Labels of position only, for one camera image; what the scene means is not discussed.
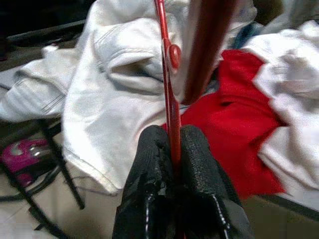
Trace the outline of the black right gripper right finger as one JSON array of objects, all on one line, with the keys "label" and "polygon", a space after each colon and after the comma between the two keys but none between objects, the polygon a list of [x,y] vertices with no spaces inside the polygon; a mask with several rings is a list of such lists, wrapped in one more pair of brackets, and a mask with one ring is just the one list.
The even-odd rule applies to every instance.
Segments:
[{"label": "black right gripper right finger", "polygon": [[186,238],[254,238],[235,188],[213,157],[203,132],[187,125],[180,133],[182,179],[186,187],[183,201]]}]

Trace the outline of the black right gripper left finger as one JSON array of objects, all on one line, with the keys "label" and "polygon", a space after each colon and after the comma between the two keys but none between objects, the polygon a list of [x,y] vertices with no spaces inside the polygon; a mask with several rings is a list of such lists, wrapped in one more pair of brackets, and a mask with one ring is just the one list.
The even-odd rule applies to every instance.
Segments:
[{"label": "black right gripper left finger", "polygon": [[173,172],[166,131],[145,128],[138,142],[121,204],[117,207],[114,239],[172,239],[175,236]]}]

